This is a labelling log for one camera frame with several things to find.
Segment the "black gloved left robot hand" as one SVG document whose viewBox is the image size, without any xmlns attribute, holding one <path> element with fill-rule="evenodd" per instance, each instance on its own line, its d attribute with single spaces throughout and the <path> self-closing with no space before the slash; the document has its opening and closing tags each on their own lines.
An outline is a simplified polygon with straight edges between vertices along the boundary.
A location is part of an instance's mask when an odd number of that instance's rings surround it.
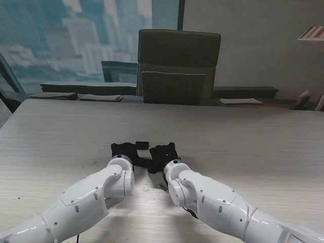
<svg viewBox="0 0 324 243">
<path fill-rule="evenodd" d="M 132 165 L 141 167 L 143 165 L 143 159 L 138 155 L 137 147 L 135 144 L 130 142 L 122 143 L 122 144 L 111 144 L 111 152 L 112 157 L 117 155 L 127 156 Z"/>
</svg>

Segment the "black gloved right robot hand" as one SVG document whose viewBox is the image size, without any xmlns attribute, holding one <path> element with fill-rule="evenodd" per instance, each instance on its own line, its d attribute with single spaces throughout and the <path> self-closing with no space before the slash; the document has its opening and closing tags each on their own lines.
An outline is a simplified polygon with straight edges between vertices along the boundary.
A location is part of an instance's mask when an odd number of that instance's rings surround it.
<svg viewBox="0 0 324 243">
<path fill-rule="evenodd" d="M 149 149 L 152 161 L 148 164 L 148 173 L 156 174 L 163 172 L 164 167 L 171 161 L 179 159 L 176 152 L 175 143 L 170 142 L 167 145 L 157 145 Z"/>
</svg>

